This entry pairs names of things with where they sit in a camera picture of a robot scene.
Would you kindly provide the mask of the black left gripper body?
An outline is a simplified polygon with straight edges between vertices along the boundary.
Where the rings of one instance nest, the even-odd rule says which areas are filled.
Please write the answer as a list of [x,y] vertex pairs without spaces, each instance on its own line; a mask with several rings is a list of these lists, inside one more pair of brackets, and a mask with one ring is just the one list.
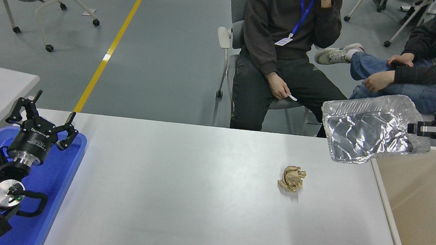
[[14,159],[18,153],[29,153],[36,157],[36,161],[44,162],[48,157],[52,145],[57,142],[57,133],[50,133],[54,124],[45,121],[26,120],[20,131],[7,149],[10,158]]

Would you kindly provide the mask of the person's right hand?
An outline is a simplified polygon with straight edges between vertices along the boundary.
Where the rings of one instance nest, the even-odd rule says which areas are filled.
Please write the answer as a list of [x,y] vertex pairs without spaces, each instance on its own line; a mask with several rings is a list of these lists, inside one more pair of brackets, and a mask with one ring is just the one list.
[[387,65],[391,68],[395,68],[397,65],[414,67],[414,59],[415,55],[409,52],[402,53],[401,55],[392,55],[389,59],[387,59]]
[[288,98],[289,95],[291,95],[291,92],[287,86],[287,84],[284,82],[284,80],[277,74],[277,72],[269,73],[265,76],[269,88],[271,90],[272,95],[276,99],[284,99]]

